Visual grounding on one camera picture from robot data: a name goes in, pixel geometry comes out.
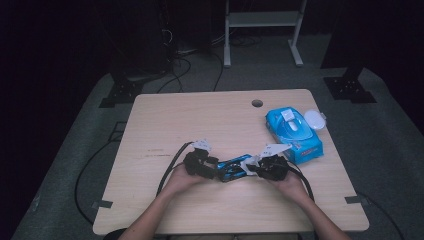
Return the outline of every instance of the black cable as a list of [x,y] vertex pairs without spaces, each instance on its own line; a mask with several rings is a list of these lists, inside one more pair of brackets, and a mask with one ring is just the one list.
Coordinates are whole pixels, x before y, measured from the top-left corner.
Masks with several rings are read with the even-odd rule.
[[75,188],[74,188],[74,201],[75,201],[75,205],[78,209],[78,212],[81,214],[81,216],[87,220],[88,223],[90,223],[91,225],[94,224],[94,222],[82,211],[79,203],[78,203],[78,184],[79,181],[81,179],[82,174],[84,173],[85,169],[87,168],[87,166],[90,164],[91,161],[93,161],[93,159],[96,157],[97,154],[99,154],[104,148],[106,148],[110,143],[112,142],[116,142],[117,139],[121,138],[123,134],[118,135],[117,137],[113,138],[112,140],[107,141],[106,144],[104,144],[99,150],[97,150],[89,159],[88,161],[85,163],[84,167],[81,169],[77,181],[75,183]]
[[162,91],[162,89],[164,88],[164,87],[166,87],[166,85],[168,85],[169,83],[171,83],[171,82],[173,82],[173,81],[175,81],[175,80],[178,80],[178,81],[180,81],[179,80],[179,78],[180,77],[182,77],[182,76],[184,76],[186,73],[188,73],[188,71],[190,71],[190,69],[191,69],[191,63],[188,61],[188,60],[186,60],[186,59],[184,59],[184,58],[179,58],[178,60],[183,60],[183,61],[185,61],[187,64],[188,64],[188,68],[187,68],[187,70],[185,71],[185,72],[183,72],[181,75],[176,75],[174,78],[172,78],[171,80],[169,80],[169,81],[167,81],[166,83],[164,83],[160,88],[159,88],[159,90],[157,90],[156,91],[156,93],[160,93],[160,91]]
[[217,57],[217,58],[218,58],[218,60],[219,60],[219,64],[220,64],[220,67],[221,67],[221,70],[219,71],[218,79],[216,80],[216,82],[215,82],[215,86],[213,87],[213,90],[212,90],[212,92],[215,92],[215,91],[216,91],[216,87],[218,86],[218,82],[219,82],[219,80],[221,79],[222,72],[223,72],[223,70],[224,70],[224,63],[222,62],[222,60],[221,60],[221,58],[218,56],[218,54],[216,54],[216,53],[212,53],[212,54],[213,54],[213,55],[215,55],[215,57]]
[[372,204],[374,204],[378,209],[380,209],[380,211],[386,215],[386,217],[389,219],[389,221],[393,224],[393,226],[396,228],[397,233],[399,234],[399,238],[404,240],[405,237],[403,236],[402,231],[400,230],[399,226],[396,224],[396,222],[393,220],[393,218],[389,215],[389,213],[387,213],[386,210],[384,210],[383,207],[380,206],[380,204],[378,204],[376,201],[374,201],[372,198],[370,198],[368,195],[358,191],[355,189],[355,192],[362,195],[363,197],[365,197],[367,200],[369,200]]
[[172,172],[174,165],[175,165],[175,162],[180,157],[181,153],[187,148],[188,145],[190,145],[192,143],[193,142],[184,143],[184,145],[180,148],[180,150],[178,150],[177,154],[175,154],[174,158],[169,163],[168,168],[166,169],[165,173],[163,174],[162,179],[160,180],[160,183],[159,183],[159,186],[158,186],[158,191],[156,192],[156,196],[158,196],[159,193],[162,191],[163,184],[165,184],[165,180],[168,178],[169,173]]

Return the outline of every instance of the white shelf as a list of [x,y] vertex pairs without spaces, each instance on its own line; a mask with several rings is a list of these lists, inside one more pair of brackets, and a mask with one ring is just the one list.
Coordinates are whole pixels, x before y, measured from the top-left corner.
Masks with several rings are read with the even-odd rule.
[[298,11],[289,12],[232,12],[229,27],[296,26]]

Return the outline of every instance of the floor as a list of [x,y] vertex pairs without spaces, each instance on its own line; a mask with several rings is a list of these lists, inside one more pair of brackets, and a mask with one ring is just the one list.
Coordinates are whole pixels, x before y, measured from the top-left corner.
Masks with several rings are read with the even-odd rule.
[[[309,89],[327,117],[327,128],[353,186],[369,196],[363,197],[363,207],[370,228],[348,234],[353,239],[400,239],[398,227],[405,239],[421,239],[423,135],[390,95],[384,81],[367,69],[359,81],[376,103],[333,99],[323,78],[341,76],[345,69],[320,69],[329,35],[299,38],[303,67],[295,66],[288,38],[262,37],[260,43],[250,47],[233,47],[232,66],[226,69],[222,69],[222,46],[213,48],[216,55],[188,55],[185,60],[174,61],[175,74],[182,75],[181,84],[176,80],[166,84],[175,78],[168,74],[148,82],[142,94],[158,90],[167,93]],[[99,108],[112,86],[109,74],[99,79],[13,239],[103,239],[93,233],[90,222],[95,219],[119,148],[119,141],[108,139],[115,126],[118,132],[124,130],[125,124],[119,122],[127,121],[132,107],[127,103]],[[87,219],[78,212],[75,199]],[[311,233],[302,236],[313,239]]]

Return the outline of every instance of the dark background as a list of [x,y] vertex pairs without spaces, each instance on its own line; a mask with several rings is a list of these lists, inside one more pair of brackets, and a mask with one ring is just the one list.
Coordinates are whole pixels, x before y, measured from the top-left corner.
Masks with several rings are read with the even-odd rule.
[[[172,58],[160,47],[161,27],[208,47],[208,39],[223,33],[224,2],[1,3],[1,239],[12,236],[94,85],[122,57],[116,47],[127,63],[160,72]],[[256,1],[251,10],[297,8],[282,2]],[[243,5],[231,3],[233,9]],[[419,0],[310,0],[301,34],[333,33],[323,67],[353,64],[374,71],[423,132],[423,11]],[[187,26],[193,19],[195,31]]]

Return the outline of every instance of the shelf leg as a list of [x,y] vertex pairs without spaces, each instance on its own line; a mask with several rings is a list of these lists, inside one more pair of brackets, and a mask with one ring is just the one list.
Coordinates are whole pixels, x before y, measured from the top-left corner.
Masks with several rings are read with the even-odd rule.
[[229,0],[225,6],[225,43],[224,43],[224,67],[231,67],[231,52],[230,52],[230,4]]
[[306,8],[306,2],[307,0],[303,0],[301,3],[299,14],[297,15],[296,26],[294,28],[293,40],[290,39],[288,41],[290,51],[292,52],[294,61],[296,63],[296,66],[298,67],[303,66],[303,61],[302,61],[302,58],[300,57],[299,51],[297,50],[296,44],[297,44],[297,39],[299,38],[300,27],[302,26],[303,15],[305,13],[305,8]]

